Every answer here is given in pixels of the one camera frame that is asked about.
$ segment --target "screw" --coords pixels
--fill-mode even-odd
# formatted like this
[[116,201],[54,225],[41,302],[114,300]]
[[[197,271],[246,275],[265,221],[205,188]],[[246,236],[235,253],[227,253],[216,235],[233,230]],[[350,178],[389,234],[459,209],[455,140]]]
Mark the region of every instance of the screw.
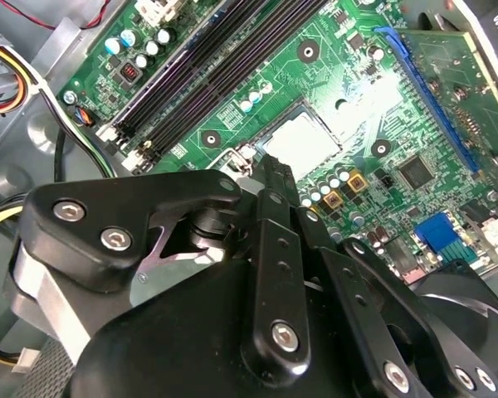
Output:
[[468,374],[464,370],[462,370],[460,367],[457,367],[456,375],[462,385],[464,385],[469,390],[474,390],[474,381],[472,381],[471,377],[468,376]]
[[352,244],[352,247],[354,247],[354,250],[356,250],[358,253],[360,253],[361,255],[364,255],[365,254],[365,250],[362,246],[360,246],[358,243],[354,242]]
[[277,205],[280,205],[280,204],[282,203],[282,199],[281,199],[281,197],[279,197],[279,196],[278,196],[276,193],[274,193],[274,192],[271,192],[271,193],[269,194],[269,197],[270,197],[270,198],[272,199],[272,201],[273,201],[274,203],[276,203]]
[[409,392],[409,381],[402,369],[394,363],[387,361],[383,365],[383,371],[385,371],[385,376],[397,390],[403,394]]
[[85,209],[73,201],[60,201],[53,207],[53,214],[68,222],[76,222],[85,217]]
[[306,216],[313,222],[317,222],[319,220],[319,217],[312,210],[308,210],[306,212]]
[[145,284],[148,282],[148,275],[146,275],[144,272],[138,272],[136,277],[141,284]]
[[299,338],[295,331],[285,323],[275,323],[272,328],[273,340],[286,352],[294,352],[299,348]]
[[107,228],[101,233],[101,243],[109,250],[125,251],[131,247],[131,236],[120,228]]
[[478,374],[478,377],[483,383],[485,387],[487,387],[489,390],[495,392],[496,391],[496,384],[495,382],[485,373],[483,369],[480,369],[479,367],[476,368],[476,373]]
[[219,185],[221,185],[222,187],[224,187],[228,191],[234,191],[234,185],[232,185],[232,182],[230,182],[229,180],[227,180],[225,178],[222,178],[221,180],[219,180]]
[[75,105],[77,103],[77,95],[74,91],[65,91],[63,94],[63,101],[67,105]]

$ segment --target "electrolytic capacitor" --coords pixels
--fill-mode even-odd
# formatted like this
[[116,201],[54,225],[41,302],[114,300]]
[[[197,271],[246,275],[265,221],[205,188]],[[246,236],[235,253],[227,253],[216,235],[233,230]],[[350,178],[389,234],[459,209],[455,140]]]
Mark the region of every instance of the electrolytic capacitor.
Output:
[[330,238],[332,238],[332,240],[336,243],[341,242],[343,239],[343,235],[341,235],[341,232],[335,226],[329,228],[329,235]]
[[367,239],[369,239],[369,243],[371,244],[371,246],[374,248],[374,249],[378,249],[380,247],[382,247],[382,243],[380,242],[380,240],[378,240],[378,237],[376,236],[376,234],[374,232],[369,232],[367,234]]
[[301,195],[300,196],[300,204],[304,207],[311,207],[312,206],[312,201],[307,195]]
[[330,187],[335,189],[339,188],[339,185],[341,185],[341,182],[339,181],[339,178],[335,174],[330,174],[327,178],[326,181],[329,183]]
[[338,167],[335,174],[343,182],[347,182],[350,179],[350,173],[342,167]]
[[145,50],[146,54],[148,54],[149,56],[158,56],[166,51],[164,46],[161,46],[154,40],[150,40],[146,43]]
[[309,193],[310,193],[310,199],[312,201],[314,201],[315,203],[317,203],[318,201],[321,200],[321,194],[319,193],[319,191],[317,190],[317,188],[311,188],[309,190]]
[[353,211],[352,213],[350,213],[349,220],[351,220],[358,228],[361,228],[365,225],[365,218],[359,211]]
[[383,56],[385,55],[383,50],[378,46],[369,47],[369,49],[367,50],[367,54],[369,54],[373,61],[381,61],[383,59]]
[[377,226],[374,230],[376,233],[376,236],[382,243],[388,243],[389,242],[389,235],[388,232],[383,228],[382,226]]
[[160,44],[166,45],[169,43],[173,43],[176,39],[177,33],[170,27],[163,27],[159,30],[159,33],[157,33],[157,41]]
[[120,40],[122,44],[126,47],[134,47],[137,45],[138,38],[136,33],[131,31],[130,29],[125,29],[120,33]]
[[122,45],[120,44],[120,40],[116,37],[110,37],[105,40],[105,49],[112,56],[116,56],[122,52]]
[[321,192],[321,195],[323,195],[324,197],[331,191],[329,184],[327,184],[326,181],[319,181],[317,183],[317,187],[319,189],[319,192]]
[[137,65],[140,69],[146,69],[148,66],[153,64],[153,60],[144,54],[138,54],[134,58],[134,64]]

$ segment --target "green circuit board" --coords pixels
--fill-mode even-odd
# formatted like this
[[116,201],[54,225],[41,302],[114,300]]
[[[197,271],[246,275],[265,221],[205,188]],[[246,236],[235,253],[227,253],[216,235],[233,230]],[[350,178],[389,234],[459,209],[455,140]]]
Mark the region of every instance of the green circuit board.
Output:
[[[388,43],[374,32],[387,25],[405,27],[396,2],[329,3],[154,171],[203,169],[224,149],[242,142],[266,150],[266,136],[276,124],[288,117],[298,123],[296,115],[308,114],[316,129],[302,134],[298,142],[291,133],[273,145],[279,147],[280,160],[293,164],[294,173],[296,163],[303,163],[312,153],[324,153],[313,169],[300,173],[301,195],[307,196],[337,168],[358,173],[364,185],[358,192],[343,183],[334,190],[342,202],[339,206],[332,208],[320,201],[313,208],[343,236],[364,236],[384,226],[391,236],[400,235],[417,251],[411,236],[415,225],[440,211],[458,216],[461,205],[471,199],[484,200],[491,180],[486,173],[473,174],[461,164]],[[315,43],[315,60],[301,59],[300,49],[306,43]],[[369,54],[374,46],[383,51],[379,61]],[[264,94],[248,109],[247,99],[255,92]],[[327,134],[320,143],[316,130]],[[205,139],[211,131],[219,138],[214,148]],[[376,154],[378,143],[388,144],[388,153]],[[377,177],[380,170],[393,181],[390,188]],[[364,225],[353,222],[350,216],[355,212],[364,218]]]
[[[89,51],[85,62],[64,86],[59,98],[63,99],[66,92],[74,93],[78,106],[87,109],[101,123],[109,121],[128,104],[144,83],[166,64],[170,56],[181,48],[201,23],[211,17],[220,2],[220,0],[185,2],[173,20],[162,21],[157,27],[153,27],[139,15],[134,6],[136,1],[129,1]],[[129,84],[121,77],[120,68],[127,61],[136,67],[135,57],[146,54],[146,44],[148,41],[156,40],[160,28],[173,29],[176,40],[165,46],[159,45],[160,53],[149,58],[151,64],[147,68],[142,70],[136,68],[142,75],[136,82]],[[126,30],[135,34],[136,44],[132,47],[124,46],[120,39],[120,34]],[[105,48],[107,39],[116,39],[120,43],[121,53],[112,56]]]

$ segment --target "black wire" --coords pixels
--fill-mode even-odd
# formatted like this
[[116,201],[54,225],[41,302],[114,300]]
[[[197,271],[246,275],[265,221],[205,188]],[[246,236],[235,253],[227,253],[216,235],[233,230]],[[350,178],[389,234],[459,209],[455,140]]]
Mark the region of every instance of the black wire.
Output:
[[66,133],[63,129],[59,129],[56,141],[56,151],[53,157],[53,182],[65,181],[65,141]]
[[20,352],[4,352],[0,349],[0,359],[9,363],[17,363]]

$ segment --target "wires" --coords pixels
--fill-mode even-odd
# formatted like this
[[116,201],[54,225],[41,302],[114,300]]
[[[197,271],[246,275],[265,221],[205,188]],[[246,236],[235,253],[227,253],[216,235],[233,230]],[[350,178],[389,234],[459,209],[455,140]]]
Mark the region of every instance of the wires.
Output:
[[59,124],[68,137],[70,137],[89,158],[95,163],[103,177],[116,177],[116,171],[110,165],[102,151],[88,139],[71,122],[65,111],[57,102],[47,82],[38,72],[25,60],[23,60],[13,49],[0,47],[0,59],[10,65],[31,87],[36,88],[46,102],[51,115]]
[[[105,15],[105,12],[107,11],[107,7],[109,6],[111,1],[112,0],[105,0],[103,5],[100,8],[100,11],[98,12],[98,16],[95,19],[93,19],[91,22],[87,23],[84,27],[82,27],[81,30],[86,31],[88,29],[94,29],[95,27],[98,27],[101,24],[101,21],[103,21],[103,17]],[[47,23],[26,14],[25,12],[21,11],[20,8],[18,8],[17,6],[14,6],[13,4],[11,4],[8,0],[0,0],[0,3],[5,8],[7,8],[9,11],[12,11],[12,12],[16,13],[17,15],[20,15],[21,17],[26,18],[28,21],[35,23],[39,27],[44,27],[44,28],[49,29],[51,31],[56,30],[56,27],[53,27],[52,25],[48,25]]]

